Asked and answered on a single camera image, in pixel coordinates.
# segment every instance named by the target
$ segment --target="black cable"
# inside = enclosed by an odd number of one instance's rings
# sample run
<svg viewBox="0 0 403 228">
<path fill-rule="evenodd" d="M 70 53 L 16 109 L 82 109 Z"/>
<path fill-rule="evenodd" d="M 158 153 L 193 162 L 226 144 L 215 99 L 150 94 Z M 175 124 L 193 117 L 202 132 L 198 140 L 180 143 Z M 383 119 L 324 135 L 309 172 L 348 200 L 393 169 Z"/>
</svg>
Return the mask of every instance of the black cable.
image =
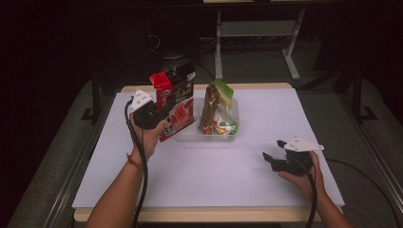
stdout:
<svg viewBox="0 0 403 228">
<path fill-rule="evenodd" d="M 68 224 L 67 224 L 67 226 L 66 227 L 70 227 L 70 228 L 74 228 L 74 213 L 73 214 L 71 214 L 71 217 L 70 217 L 70 219 L 68 220 Z"/>
<path fill-rule="evenodd" d="M 312 223 L 314 222 L 314 217 L 315 213 L 317 211 L 317 168 L 314 165 L 315 169 L 315 179 L 312 177 L 312 174 L 305 168 L 305 166 L 296 158 L 293 156 L 290 156 L 289 158 L 293 159 L 296 163 L 298 163 L 303 170 L 305 171 L 305 174 L 308 176 L 309 182 L 311 183 L 312 187 L 312 206 L 311 206 L 311 212 L 309 214 L 308 221 L 306 222 L 305 228 L 310 228 L 312 226 Z"/>
<path fill-rule="evenodd" d="M 227 55 L 238 55 L 256 48 L 255 46 L 256 39 L 252 40 L 252 42 L 245 42 L 244 40 L 239 41 L 239 39 L 232 39 L 228 41 L 232 41 L 234 45 L 230 47 L 231 44 L 229 46 L 226 46 L 224 42 L 221 42 L 222 43 L 221 52 Z"/>
<path fill-rule="evenodd" d="M 216 77 L 215 77 L 215 76 L 210 72 L 210 70 L 208 70 L 205 66 L 200 65 L 200 64 L 198 64 L 198 63 L 192 63 L 192 64 L 197 65 L 197 66 L 203 68 L 205 71 L 207 71 L 207 73 L 210 75 L 210 77 L 213 79 L 213 81 L 216 79 Z"/>
<path fill-rule="evenodd" d="M 142 191 L 142 195 L 140 196 L 140 200 L 139 200 L 139 203 L 136 208 L 136 214 L 134 215 L 133 225 L 132 225 L 133 227 L 137 227 L 137 221 L 139 219 L 140 211 L 142 210 L 142 206 L 143 206 L 143 202 L 144 202 L 144 198 L 145 198 L 145 193 L 147 191 L 148 166 L 147 166 L 147 160 L 145 158 L 144 145 L 140 143 L 139 138 L 137 137 L 136 132 L 134 131 L 133 125 L 131 124 L 131 121 L 127 116 L 128 106 L 132 102 L 133 102 L 133 97 L 125 105 L 125 121 L 128 126 L 128 129 L 130 131 L 130 136 L 139 149 L 140 157 L 142 158 L 143 171 L 144 171 L 143 191 Z"/>
<path fill-rule="evenodd" d="M 393 204 L 392 202 L 389 200 L 388 196 L 386 196 L 385 192 L 382 190 L 382 188 L 375 183 L 374 180 L 372 180 L 368 175 L 366 175 L 364 172 L 362 172 L 361 170 L 359 170 L 358 168 L 352 166 L 351 164 L 348 164 L 347 162 L 344 161 L 338 161 L 338 160 L 333 160 L 333 159 L 326 159 L 327 162 L 336 162 L 336 163 L 340 163 L 340 164 L 344 164 L 352 169 L 354 169 L 356 172 L 358 172 L 359 174 L 361 174 L 362 176 L 364 176 L 368 181 L 370 181 L 375 188 L 382 194 L 382 196 L 385 198 L 385 200 L 388 202 L 389 206 L 391 207 L 391 211 L 394 217 L 394 221 L 396 222 L 396 226 L 398 228 L 400 228 L 400 221 L 399 218 L 397 216 L 397 213 L 395 212 L 394 208 L 393 208 Z"/>
<path fill-rule="evenodd" d="M 237 49 L 238 49 L 238 41 L 237 40 L 234 40 L 234 39 L 229 40 L 228 39 L 228 40 L 225 40 L 225 42 L 221 42 L 221 53 L 228 54 L 228 55 L 230 55 L 230 54 L 237 55 L 237 54 L 243 53 L 243 51 L 239 51 L 239 50 L 235 51 Z"/>
<path fill-rule="evenodd" d="M 173 69 L 171 66 L 168 66 L 168 65 L 161 65 L 162 67 L 166 67 L 166 68 L 168 68 L 168 69 Z"/>
<path fill-rule="evenodd" d="M 200 52 L 200 53 L 205 52 L 205 51 L 207 51 L 207 50 L 212 50 L 212 49 L 215 49 L 215 48 L 216 48 L 216 46 L 215 46 L 215 44 L 217 43 L 217 42 L 216 42 L 216 38 L 211 38 L 211 40 L 213 40 L 213 41 L 210 42 L 209 44 L 207 44 L 207 45 L 205 45 L 205 46 L 203 46 L 203 47 L 200 47 L 200 49 L 199 49 L 199 52 Z"/>
</svg>

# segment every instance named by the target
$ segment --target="black device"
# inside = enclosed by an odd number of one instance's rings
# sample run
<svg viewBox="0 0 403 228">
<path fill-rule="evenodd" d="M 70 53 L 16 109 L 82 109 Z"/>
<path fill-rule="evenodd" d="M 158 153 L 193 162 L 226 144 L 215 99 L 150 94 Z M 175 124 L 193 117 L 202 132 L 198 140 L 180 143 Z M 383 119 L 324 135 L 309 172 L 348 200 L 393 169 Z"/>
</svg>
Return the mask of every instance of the black device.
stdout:
<svg viewBox="0 0 403 228">
<path fill-rule="evenodd" d="M 168 118 L 169 111 L 174 105 L 175 100 L 170 99 L 161 110 L 158 110 L 157 104 L 150 101 L 133 112 L 134 124 L 142 129 L 154 129 L 161 120 L 170 121 Z"/>
<path fill-rule="evenodd" d="M 278 141 L 278 146 L 281 148 L 284 148 L 285 144 L 287 144 L 287 142 Z M 286 160 L 275 160 L 272 156 L 264 152 L 262 154 L 263 158 L 270 162 L 275 172 L 285 171 L 297 176 L 302 176 L 314 165 L 308 151 L 296 152 L 286 149 L 285 153 Z"/>
</svg>

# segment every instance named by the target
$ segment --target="hand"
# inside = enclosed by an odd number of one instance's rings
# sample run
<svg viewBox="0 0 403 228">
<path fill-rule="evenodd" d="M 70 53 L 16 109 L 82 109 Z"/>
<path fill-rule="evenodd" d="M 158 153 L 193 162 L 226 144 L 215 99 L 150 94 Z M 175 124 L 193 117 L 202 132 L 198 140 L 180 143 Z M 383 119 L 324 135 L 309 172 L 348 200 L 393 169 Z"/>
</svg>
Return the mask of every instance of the hand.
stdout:
<svg viewBox="0 0 403 228">
<path fill-rule="evenodd" d="M 157 145 L 160 134 L 168 127 L 168 121 L 162 120 L 154 129 L 144 130 L 134 124 L 133 113 L 130 114 L 130 122 L 136 132 L 137 138 L 140 143 L 143 143 L 145 157 L 148 160 L 153 154 L 155 146 Z M 133 148 L 132 156 L 137 152 L 137 146 Z"/>
<path fill-rule="evenodd" d="M 314 180 L 316 180 L 317 194 L 318 195 L 326 194 L 325 186 L 324 186 L 324 182 L 323 182 L 323 175 L 322 175 L 322 171 L 320 170 L 320 166 L 319 166 L 319 158 L 318 158 L 317 154 L 313 151 L 311 151 L 310 154 L 311 154 L 311 158 L 312 158 L 312 162 L 314 163 L 314 166 L 311 168 L 311 170 L 309 172 L 312 174 L 312 177 L 314 178 Z M 307 175 L 298 177 L 298 176 L 292 175 L 292 174 L 284 172 L 284 171 L 280 171 L 280 172 L 278 172 L 278 174 L 285 180 L 287 180 L 287 181 L 291 182 L 293 185 L 295 185 L 306 199 L 312 200 L 313 191 L 312 191 L 312 186 L 311 186 L 311 183 L 309 182 Z"/>
</svg>

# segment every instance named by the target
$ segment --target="dark background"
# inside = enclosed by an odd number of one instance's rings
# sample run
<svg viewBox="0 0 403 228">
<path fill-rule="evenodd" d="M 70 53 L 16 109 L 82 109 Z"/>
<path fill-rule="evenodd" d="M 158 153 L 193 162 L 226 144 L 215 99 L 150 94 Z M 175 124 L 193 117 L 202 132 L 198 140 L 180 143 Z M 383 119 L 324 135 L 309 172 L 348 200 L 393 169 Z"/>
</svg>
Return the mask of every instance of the dark background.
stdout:
<svg viewBox="0 0 403 228">
<path fill-rule="evenodd" d="M 153 14 L 145 23 L 146 15 L 141 13 L 80 10 L 99 4 L 60 0 L 1 3 L 4 146 L 0 227 L 7 225 L 71 104 L 94 72 L 109 93 L 124 85 L 147 84 L 148 76 L 161 66 L 159 56 L 150 51 L 152 42 L 146 34 L 151 29 L 161 37 L 164 48 L 185 51 L 196 59 L 199 36 L 214 36 L 215 27 L 207 26 L 215 24 L 212 11 L 200 12 L 204 13 L 200 17 L 191 12 L 166 11 Z M 323 40 L 317 69 L 331 69 L 364 53 L 358 56 L 364 77 L 378 87 L 385 103 L 403 123 L 401 12 L 394 3 L 375 10 L 307 9 L 300 38 L 318 36 Z M 225 14 L 234 20 L 253 19 L 251 15 L 261 18 L 247 11 Z M 184 18 L 186 23 L 178 28 Z"/>
</svg>

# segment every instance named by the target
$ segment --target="table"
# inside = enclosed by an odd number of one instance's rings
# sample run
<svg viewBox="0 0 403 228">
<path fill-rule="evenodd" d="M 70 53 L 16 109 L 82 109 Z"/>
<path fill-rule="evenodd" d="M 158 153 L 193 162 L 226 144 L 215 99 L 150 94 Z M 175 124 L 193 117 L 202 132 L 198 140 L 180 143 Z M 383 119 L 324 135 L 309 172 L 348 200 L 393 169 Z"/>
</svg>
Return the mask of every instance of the table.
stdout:
<svg viewBox="0 0 403 228">
<path fill-rule="evenodd" d="M 264 161 L 261 155 L 261 149 L 264 149 L 274 157 L 281 156 L 284 154 L 283 149 L 274 146 L 275 140 L 243 143 L 244 140 L 262 137 L 261 134 L 249 134 L 251 130 L 259 133 L 268 128 L 256 129 L 256 126 L 261 124 L 242 118 L 242 115 L 253 115 L 257 110 L 271 110 L 270 107 L 273 105 L 277 106 L 271 113 L 264 111 L 264 115 L 270 117 L 270 120 L 276 119 L 276 121 L 268 123 L 271 128 L 275 129 L 267 131 L 271 134 L 268 138 L 288 141 L 287 138 L 298 134 L 302 138 L 315 142 L 315 134 L 303 114 L 296 92 L 288 84 L 230 86 L 235 89 L 234 98 L 239 101 L 240 106 L 240 131 L 237 138 L 230 143 L 185 142 L 181 144 L 181 142 L 175 142 L 174 139 L 159 143 L 156 153 L 148 162 L 150 178 L 144 207 L 139 216 L 140 222 L 291 222 L 307 220 L 310 213 L 310 202 L 305 200 L 293 185 L 272 172 L 270 164 Z M 119 96 L 129 98 L 129 92 L 133 92 L 136 87 L 125 87 Z M 203 95 L 205 88 L 206 85 L 195 85 L 195 98 Z M 151 86 L 142 86 L 141 89 L 152 90 Z M 290 99 L 288 102 L 272 99 L 272 101 L 267 101 L 269 105 L 259 106 L 257 110 L 254 110 L 247 108 L 250 103 L 246 103 L 242 97 L 247 96 L 251 91 L 256 91 L 256 94 L 289 96 Z M 77 221 L 86 221 L 91 212 L 88 202 L 82 203 L 82 201 L 91 201 L 92 205 L 95 205 L 122 168 L 125 162 L 125 151 L 131 147 L 128 131 L 107 132 L 116 125 L 125 125 L 123 104 L 121 102 L 118 105 L 117 101 L 115 100 L 111 108 L 103 133 L 73 202 L 73 207 L 76 209 L 74 218 Z M 279 120 L 284 117 L 286 122 L 280 123 Z M 291 129 L 286 127 L 283 130 L 280 130 L 281 127 L 275 126 L 276 124 L 287 126 L 288 123 L 298 123 L 298 125 Z M 102 158 L 104 153 L 113 153 L 113 156 Z M 317 151 L 317 153 L 328 193 L 335 204 L 341 207 L 344 205 L 344 201 L 336 182 L 323 154 L 321 151 Z M 211 199 L 212 195 L 205 190 L 205 186 L 208 186 L 208 191 L 217 194 L 218 197 Z"/>
</svg>

